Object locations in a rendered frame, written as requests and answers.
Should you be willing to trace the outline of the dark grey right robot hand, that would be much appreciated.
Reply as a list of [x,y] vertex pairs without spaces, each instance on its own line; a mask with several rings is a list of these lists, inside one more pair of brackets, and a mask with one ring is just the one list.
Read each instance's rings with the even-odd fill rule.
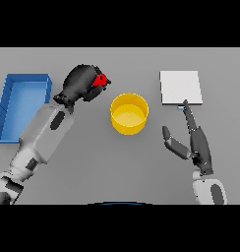
[[190,134],[190,147],[187,148],[177,141],[166,126],[162,127],[162,136],[165,147],[181,159],[191,159],[193,165],[199,170],[201,175],[212,175],[212,161],[210,146],[203,129],[197,126],[194,114],[188,103],[183,101],[183,113],[185,114],[187,127]]

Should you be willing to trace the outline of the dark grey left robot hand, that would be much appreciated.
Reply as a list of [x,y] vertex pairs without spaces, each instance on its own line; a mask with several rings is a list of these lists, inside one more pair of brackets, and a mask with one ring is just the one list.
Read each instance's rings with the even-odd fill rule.
[[94,87],[92,83],[98,74],[104,73],[97,66],[85,64],[76,66],[65,78],[62,92],[53,99],[65,107],[73,107],[80,98],[83,101],[93,100],[111,84],[111,81],[106,77],[105,86]]

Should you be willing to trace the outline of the red beaker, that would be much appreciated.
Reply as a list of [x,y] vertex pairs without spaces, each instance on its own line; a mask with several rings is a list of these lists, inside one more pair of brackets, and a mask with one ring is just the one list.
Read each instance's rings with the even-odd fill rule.
[[107,83],[107,78],[104,74],[98,74],[94,80],[94,82],[92,83],[92,85],[94,87],[97,86],[105,86]]

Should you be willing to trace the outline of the yellow bowl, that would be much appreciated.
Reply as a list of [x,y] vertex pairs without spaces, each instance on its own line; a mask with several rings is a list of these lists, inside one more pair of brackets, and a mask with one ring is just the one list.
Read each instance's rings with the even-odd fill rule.
[[120,94],[110,105],[112,127],[125,136],[139,134],[146,126],[149,113],[148,103],[139,94]]

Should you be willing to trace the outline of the pale square measuring scale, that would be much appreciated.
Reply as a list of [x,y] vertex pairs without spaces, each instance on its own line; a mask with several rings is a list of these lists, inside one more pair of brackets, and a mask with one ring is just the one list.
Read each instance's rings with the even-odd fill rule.
[[163,105],[202,105],[203,98],[197,71],[160,71],[160,92]]

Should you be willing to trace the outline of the blue tray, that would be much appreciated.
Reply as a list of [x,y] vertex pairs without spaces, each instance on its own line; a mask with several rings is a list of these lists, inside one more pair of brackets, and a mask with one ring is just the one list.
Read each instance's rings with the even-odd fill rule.
[[50,101],[48,74],[7,74],[0,98],[0,144],[18,144],[39,108]]

